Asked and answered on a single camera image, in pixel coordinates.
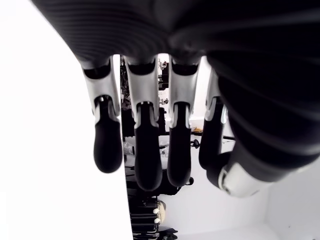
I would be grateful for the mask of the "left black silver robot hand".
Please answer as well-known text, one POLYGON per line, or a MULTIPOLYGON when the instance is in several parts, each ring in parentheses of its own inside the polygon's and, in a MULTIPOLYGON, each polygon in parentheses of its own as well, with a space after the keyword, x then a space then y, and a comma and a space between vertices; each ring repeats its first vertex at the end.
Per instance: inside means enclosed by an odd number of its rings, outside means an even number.
POLYGON ((246 197, 320 156, 320 3, 317 0, 36 0, 79 61, 95 116, 94 160, 121 164, 112 56, 124 58, 135 122, 135 176, 162 180, 158 55, 169 55, 167 177, 191 173, 200 60, 211 66, 199 163, 220 190, 246 197))

